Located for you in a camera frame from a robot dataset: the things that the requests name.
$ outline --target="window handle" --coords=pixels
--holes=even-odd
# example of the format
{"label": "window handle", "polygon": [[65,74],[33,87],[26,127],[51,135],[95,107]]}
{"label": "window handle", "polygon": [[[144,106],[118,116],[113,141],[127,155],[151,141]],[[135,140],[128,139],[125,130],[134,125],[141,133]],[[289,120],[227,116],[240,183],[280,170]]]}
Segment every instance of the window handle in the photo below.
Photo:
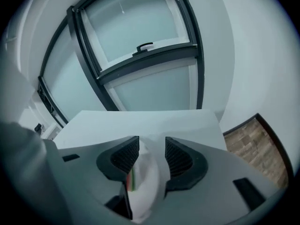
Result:
{"label": "window handle", "polygon": [[147,49],[141,50],[141,47],[146,46],[146,45],[151,45],[151,44],[153,44],[153,42],[151,42],[151,43],[144,43],[144,44],[141,44],[141,45],[137,46],[136,47],[137,52],[133,53],[132,56],[136,56],[138,54],[147,52],[148,51]]}

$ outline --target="frosted glass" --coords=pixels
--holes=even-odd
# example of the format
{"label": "frosted glass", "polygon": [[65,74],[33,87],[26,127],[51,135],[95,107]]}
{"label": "frosted glass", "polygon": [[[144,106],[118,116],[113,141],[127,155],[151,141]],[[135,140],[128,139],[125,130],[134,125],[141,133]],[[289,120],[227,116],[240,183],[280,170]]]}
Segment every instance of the frosted glass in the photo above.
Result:
{"label": "frosted glass", "polygon": [[127,111],[189,109],[188,67],[151,74],[114,89]]}
{"label": "frosted glass", "polygon": [[43,77],[54,102],[68,120],[81,110],[106,111],[79,64],[68,27],[56,41]]}
{"label": "frosted glass", "polygon": [[97,0],[85,11],[108,62],[141,44],[178,37],[165,0]]}

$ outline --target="wooden floor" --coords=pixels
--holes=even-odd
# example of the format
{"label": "wooden floor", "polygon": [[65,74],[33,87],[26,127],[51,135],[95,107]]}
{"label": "wooden floor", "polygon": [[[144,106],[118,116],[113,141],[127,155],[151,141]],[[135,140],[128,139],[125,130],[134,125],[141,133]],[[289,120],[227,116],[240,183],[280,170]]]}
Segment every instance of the wooden floor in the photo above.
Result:
{"label": "wooden floor", "polygon": [[227,134],[225,142],[228,151],[247,161],[279,188],[287,187],[284,162],[273,141],[255,118]]}

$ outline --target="black window frame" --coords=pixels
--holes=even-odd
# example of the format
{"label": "black window frame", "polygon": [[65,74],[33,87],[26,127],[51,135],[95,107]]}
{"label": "black window frame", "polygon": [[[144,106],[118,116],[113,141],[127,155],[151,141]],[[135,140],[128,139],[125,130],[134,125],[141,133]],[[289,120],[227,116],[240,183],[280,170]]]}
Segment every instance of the black window frame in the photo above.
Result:
{"label": "black window frame", "polygon": [[48,109],[48,111],[52,114],[53,118],[57,121],[57,119],[53,115],[52,110],[54,109],[54,111],[57,112],[62,120],[66,124],[68,123],[68,120],[63,116],[62,112],[59,111],[55,102],[51,99],[49,91],[46,89],[47,86],[43,80],[43,75],[54,44],[56,43],[58,37],[66,26],[69,27],[71,39],[75,48],[75,53],[82,67],[82,70],[98,99],[107,111],[119,110],[104,87],[106,83],[144,68],[161,64],[163,62],[188,57],[195,57],[197,59],[198,92],[196,108],[201,109],[204,94],[204,54],[198,22],[189,1],[175,0],[187,29],[187,34],[190,42],[165,46],[162,48],[143,52],[118,64],[115,64],[114,66],[104,71],[102,71],[101,66],[99,65],[98,60],[91,47],[81,16],[81,11],[95,1],[96,0],[80,0],[74,6],[70,6],[67,9],[67,16],[58,26],[46,50],[39,76],[39,88],[43,88],[41,89],[41,91],[43,92],[41,94],[39,93],[39,95],[41,98],[42,96],[47,97],[47,100],[51,104],[51,109]]}

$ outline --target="window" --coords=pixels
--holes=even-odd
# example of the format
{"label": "window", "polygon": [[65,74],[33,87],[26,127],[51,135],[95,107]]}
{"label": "window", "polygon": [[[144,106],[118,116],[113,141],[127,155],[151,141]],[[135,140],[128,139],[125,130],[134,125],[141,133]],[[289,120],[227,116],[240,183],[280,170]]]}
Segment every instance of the window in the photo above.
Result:
{"label": "window", "polygon": [[202,107],[200,32],[188,0],[81,0],[47,49],[40,96],[64,124],[81,110]]}

